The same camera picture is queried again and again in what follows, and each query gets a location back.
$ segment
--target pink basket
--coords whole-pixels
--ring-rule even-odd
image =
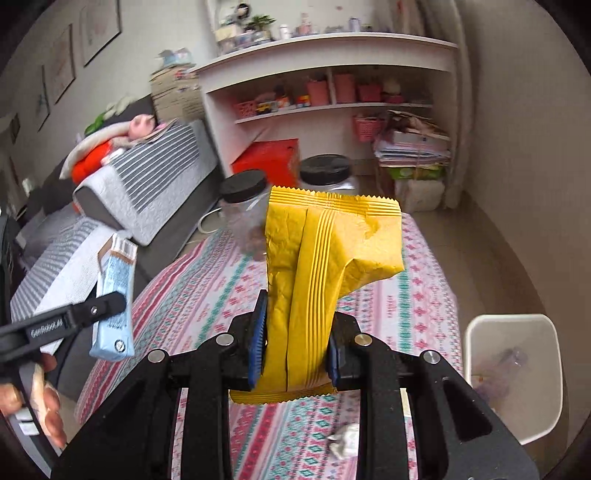
[[[249,116],[256,115],[256,102],[254,100],[250,102],[235,103],[234,110],[240,118],[247,118]]]
[[[355,133],[360,142],[371,142],[382,131],[385,121],[381,118],[354,116]]]
[[[321,82],[311,81],[306,86],[308,88],[308,95],[310,95],[311,106],[322,106],[330,103],[329,84],[325,80]]]
[[[359,85],[357,88],[361,102],[380,102],[382,100],[382,86],[379,83]]]
[[[351,74],[335,75],[337,103],[355,103],[355,77]]]

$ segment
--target finger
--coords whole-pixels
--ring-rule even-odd
[[[48,410],[58,411],[61,408],[60,396],[56,389],[49,383],[45,384],[43,401]]]
[[[51,439],[59,448],[66,446],[66,433],[64,432],[64,422],[56,411],[48,411],[45,416],[45,427]]]
[[[51,372],[55,367],[57,367],[56,357],[50,355],[49,353],[42,353],[41,366],[46,372]]]
[[[18,412],[22,407],[21,394],[11,384],[0,385],[0,411],[4,416]]]

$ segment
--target plastic jar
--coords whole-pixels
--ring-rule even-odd
[[[241,252],[264,260],[265,220],[271,186],[262,170],[245,170],[226,178],[220,186],[222,217]]]
[[[351,175],[351,162],[343,155],[316,155],[302,160],[299,187],[341,195],[359,194],[359,182]]]

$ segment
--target pink patterned bedsheet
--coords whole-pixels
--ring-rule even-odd
[[[410,215],[402,218],[405,271],[360,288],[339,300],[337,309],[354,315],[364,332],[392,349],[418,355],[438,350],[461,373],[462,351],[456,300]],[[98,361],[76,407],[83,423],[150,350],[186,352],[224,332],[232,318],[250,312],[266,265],[244,257],[229,232],[214,234],[192,253],[163,270],[134,302],[136,356]],[[180,476],[186,396],[181,398],[172,478]],[[359,393],[345,392],[281,404],[246,406],[230,401],[232,465],[239,480],[353,480],[356,459],[338,461],[327,437],[359,421]],[[411,420],[407,419],[411,480],[417,478]]]

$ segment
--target orange cloth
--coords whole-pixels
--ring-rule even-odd
[[[80,160],[72,169],[72,181],[79,185],[86,177],[90,177],[94,172],[102,167],[100,161],[111,153],[111,141],[107,140],[101,143],[90,153]]]

